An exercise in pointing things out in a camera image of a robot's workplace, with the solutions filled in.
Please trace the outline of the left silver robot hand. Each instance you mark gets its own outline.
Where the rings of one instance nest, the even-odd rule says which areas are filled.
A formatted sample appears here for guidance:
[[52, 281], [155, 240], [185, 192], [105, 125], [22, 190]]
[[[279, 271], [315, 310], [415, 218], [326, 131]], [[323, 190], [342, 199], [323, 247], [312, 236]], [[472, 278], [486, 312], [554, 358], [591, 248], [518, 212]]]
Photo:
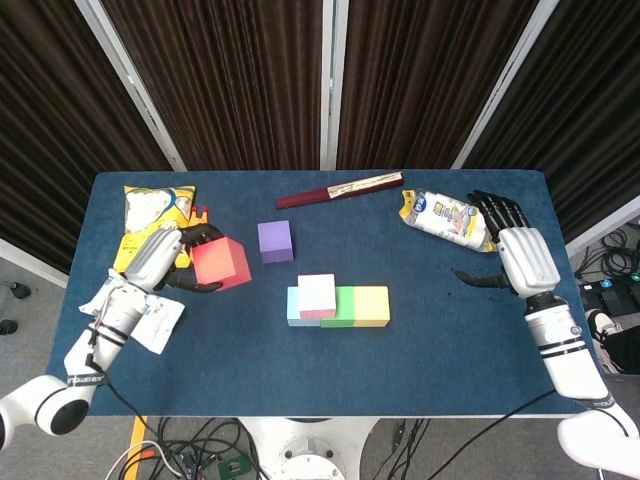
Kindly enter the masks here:
[[211, 293], [222, 282], [198, 283], [175, 270], [175, 260], [182, 247], [192, 249], [222, 239], [224, 235], [208, 223], [185, 228], [159, 229], [151, 234], [125, 269], [124, 277], [147, 293], [165, 286], [195, 293]]

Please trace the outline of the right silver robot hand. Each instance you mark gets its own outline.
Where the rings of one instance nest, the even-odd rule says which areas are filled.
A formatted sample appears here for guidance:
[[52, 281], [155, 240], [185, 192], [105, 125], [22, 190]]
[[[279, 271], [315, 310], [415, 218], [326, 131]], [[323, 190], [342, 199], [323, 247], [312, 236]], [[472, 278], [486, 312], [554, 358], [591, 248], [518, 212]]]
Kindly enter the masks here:
[[457, 271], [456, 277], [475, 288], [509, 289], [521, 299], [552, 295], [560, 282], [559, 271], [545, 239], [530, 225], [520, 205], [510, 198], [481, 190], [469, 193], [468, 199], [483, 215], [503, 272], [474, 277]]

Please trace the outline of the red foam cube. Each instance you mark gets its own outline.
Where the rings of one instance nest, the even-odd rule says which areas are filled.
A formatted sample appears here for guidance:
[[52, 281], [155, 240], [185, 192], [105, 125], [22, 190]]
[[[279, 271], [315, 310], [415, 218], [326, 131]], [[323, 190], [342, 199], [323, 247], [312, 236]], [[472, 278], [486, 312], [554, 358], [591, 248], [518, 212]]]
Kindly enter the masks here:
[[243, 245], [229, 237], [193, 247], [190, 255], [200, 284], [220, 282], [225, 290], [252, 280]]

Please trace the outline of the light blue foam cube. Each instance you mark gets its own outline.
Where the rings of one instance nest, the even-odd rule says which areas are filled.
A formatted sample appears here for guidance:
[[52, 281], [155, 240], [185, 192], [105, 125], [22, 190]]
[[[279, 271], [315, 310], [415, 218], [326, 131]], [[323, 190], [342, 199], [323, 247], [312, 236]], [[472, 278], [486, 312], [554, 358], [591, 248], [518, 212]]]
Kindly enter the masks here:
[[298, 308], [298, 288], [295, 286], [287, 288], [287, 322], [290, 327], [321, 326], [321, 321], [318, 319], [305, 320], [301, 318]]

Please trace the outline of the yellow cube block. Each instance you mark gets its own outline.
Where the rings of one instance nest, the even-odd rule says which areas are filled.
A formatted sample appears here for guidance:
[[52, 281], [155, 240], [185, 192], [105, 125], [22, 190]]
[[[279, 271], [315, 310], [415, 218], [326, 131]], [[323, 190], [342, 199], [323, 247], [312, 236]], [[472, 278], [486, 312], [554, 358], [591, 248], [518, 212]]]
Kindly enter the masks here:
[[390, 319], [387, 286], [356, 286], [354, 288], [355, 328], [383, 328], [387, 326]]

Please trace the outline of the pink foam cube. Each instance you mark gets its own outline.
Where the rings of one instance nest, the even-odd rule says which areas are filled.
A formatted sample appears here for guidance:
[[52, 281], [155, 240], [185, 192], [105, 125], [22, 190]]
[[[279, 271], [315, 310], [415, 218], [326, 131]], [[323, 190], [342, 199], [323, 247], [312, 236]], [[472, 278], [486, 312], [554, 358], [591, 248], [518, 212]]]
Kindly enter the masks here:
[[335, 276], [298, 276], [298, 309], [302, 320], [330, 319], [336, 313]]

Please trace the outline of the green foam cube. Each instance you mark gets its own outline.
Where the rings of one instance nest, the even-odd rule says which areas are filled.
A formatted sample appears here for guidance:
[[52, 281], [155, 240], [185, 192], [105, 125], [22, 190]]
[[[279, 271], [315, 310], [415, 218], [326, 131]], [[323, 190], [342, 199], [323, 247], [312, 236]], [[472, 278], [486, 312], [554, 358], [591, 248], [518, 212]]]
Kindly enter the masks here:
[[333, 318], [323, 319], [321, 328], [352, 328], [355, 323], [355, 288], [339, 286], [336, 288], [336, 312]]

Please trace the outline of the yellow rubber chicken toy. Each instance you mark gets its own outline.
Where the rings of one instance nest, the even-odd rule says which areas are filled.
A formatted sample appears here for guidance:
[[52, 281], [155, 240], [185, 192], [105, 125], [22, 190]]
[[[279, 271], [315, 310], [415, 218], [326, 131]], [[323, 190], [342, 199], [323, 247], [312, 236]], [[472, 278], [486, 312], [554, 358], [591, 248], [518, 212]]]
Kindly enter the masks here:
[[[206, 224], [208, 222], [208, 208], [206, 206], [199, 209], [196, 206], [191, 208], [190, 218], [187, 226], [193, 227], [200, 224]], [[191, 257], [188, 251], [188, 247], [183, 244], [182, 249], [178, 257], [176, 258], [175, 265], [177, 268], [186, 269], [191, 265]]]

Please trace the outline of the black power unit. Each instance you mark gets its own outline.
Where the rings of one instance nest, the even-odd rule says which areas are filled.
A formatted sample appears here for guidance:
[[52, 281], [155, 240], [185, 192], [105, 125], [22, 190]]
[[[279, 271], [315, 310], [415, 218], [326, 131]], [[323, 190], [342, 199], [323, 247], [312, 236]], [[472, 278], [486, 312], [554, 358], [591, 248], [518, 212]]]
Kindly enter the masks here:
[[599, 309], [610, 317], [640, 313], [640, 282], [605, 279], [579, 286], [585, 310]]

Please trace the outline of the clear pack of white rolls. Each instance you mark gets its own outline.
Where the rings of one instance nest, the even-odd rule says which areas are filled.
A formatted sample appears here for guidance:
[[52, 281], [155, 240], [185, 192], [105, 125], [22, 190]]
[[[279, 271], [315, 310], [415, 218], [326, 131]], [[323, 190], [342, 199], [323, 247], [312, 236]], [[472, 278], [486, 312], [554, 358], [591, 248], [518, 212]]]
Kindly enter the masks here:
[[403, 190], [402, 198], [399, 216], [406, 225], [477, 252], [496, 251], [477, 207], [424, 189]]

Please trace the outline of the person's white shoe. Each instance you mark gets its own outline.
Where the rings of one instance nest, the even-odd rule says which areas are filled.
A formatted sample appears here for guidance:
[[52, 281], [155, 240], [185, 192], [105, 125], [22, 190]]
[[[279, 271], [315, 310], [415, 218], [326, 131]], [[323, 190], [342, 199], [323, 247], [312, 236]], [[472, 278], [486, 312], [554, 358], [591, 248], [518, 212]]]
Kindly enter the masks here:
[[606, 373], [622, 373], [615, 342], [621, 332], [619, 325], [600, 309], [588, 310], [586, 317], [600, 366]]

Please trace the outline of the black trouser leg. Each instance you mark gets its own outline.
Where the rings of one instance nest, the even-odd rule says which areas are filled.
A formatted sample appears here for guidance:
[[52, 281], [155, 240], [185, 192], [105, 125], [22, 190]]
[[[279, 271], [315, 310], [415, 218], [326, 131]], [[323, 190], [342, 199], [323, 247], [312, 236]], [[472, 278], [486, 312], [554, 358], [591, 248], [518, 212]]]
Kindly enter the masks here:
[[608, 334], [603, 346], [620, 372], [640, 375], [640, 325]]

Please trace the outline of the blue felt table cover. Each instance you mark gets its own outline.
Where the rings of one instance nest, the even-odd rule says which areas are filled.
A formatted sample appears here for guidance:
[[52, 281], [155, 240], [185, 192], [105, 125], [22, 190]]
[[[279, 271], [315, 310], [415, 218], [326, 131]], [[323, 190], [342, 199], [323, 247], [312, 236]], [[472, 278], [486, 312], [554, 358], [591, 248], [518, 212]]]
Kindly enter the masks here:
[[[572, 414], [553, 392], [507, 290], [477, 289], [455, 273], [496, 275], [501, 262], [407, 226], [389, 189], [278, 210], [278, 198], [343, 183], [352, 171], [117, 172], [95, 178], [78, 238], [47, 372], [88, 323], [78, 307], [103, 284], [124, 228], [124, 187], [194, 185], [210, 221], [240, 242], [252, 280], [217, 293], [165, 289], [185, 306], [164, 351], [135, 341], [109, 369], [91, 411], [130, 407], [158, 416], [451, 416]], [[257, 224], [288, 220], [294, 259], [265, 264]], [[340, 286], [382, 285], [384, 328], [292, 328], [286, 291], [302, 274]]]

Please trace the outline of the green circuit board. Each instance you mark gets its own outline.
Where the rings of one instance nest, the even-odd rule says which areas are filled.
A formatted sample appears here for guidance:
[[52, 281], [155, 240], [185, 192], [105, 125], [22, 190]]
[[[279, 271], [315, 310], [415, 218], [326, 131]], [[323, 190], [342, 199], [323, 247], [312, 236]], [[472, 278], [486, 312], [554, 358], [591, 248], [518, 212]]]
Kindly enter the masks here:
[[235, 480], [237, 477], [246, 475], [252, 471], [251, 463], [245, 455], [237, 455], [218, 463], [218, 473], [220, 480]]

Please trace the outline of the white partition post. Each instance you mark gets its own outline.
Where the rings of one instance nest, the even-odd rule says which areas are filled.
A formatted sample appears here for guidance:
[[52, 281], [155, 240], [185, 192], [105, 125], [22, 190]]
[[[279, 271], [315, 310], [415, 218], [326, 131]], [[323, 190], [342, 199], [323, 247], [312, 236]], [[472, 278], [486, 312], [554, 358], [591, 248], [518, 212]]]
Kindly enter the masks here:
[[156, 144], [174, 171], [187, 167], [101, 0], [73, 0]]
[[452, 170], [461, 169], [486, 130], [502, 100], [507, 94], [521, 66], [528, 57], [560, 0], [538, 0], [521, 35], [515, 43], [469, 135], [451, 164]]
[[640, 194], [567, 243], [565, 248], [568, 257], [576, 256], [595, 241], [637, 217], [640, 217]]
[[344, 84], [349, 0], [322, 0], [319, 168], [335, 170]]
[[68, 284], [68, 275], [45, 263], [34, 255], [18, 248], [10, 242], [0, 238], [0, 258], [11, 262], [32, 274], [35, 274], [54, 285], [65, 289]]

